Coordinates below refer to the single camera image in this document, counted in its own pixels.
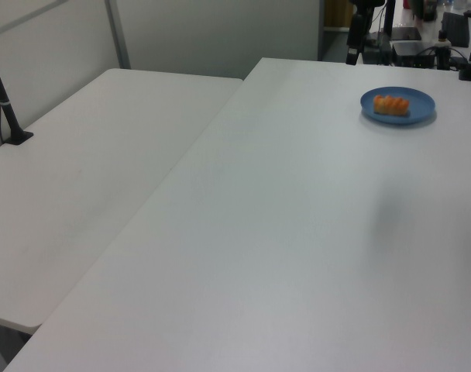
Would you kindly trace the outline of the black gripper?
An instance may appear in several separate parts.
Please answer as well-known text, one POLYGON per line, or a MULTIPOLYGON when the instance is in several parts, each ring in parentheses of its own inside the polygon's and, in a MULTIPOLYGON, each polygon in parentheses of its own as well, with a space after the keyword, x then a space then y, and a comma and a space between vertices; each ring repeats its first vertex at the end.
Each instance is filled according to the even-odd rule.
POLYGON ((366 35, 370 31, 373 19, 372 12, 355 13, 352 15, 349 27, 349 48, 346 55, 346 64, 356 65, 361 54, 366 35))

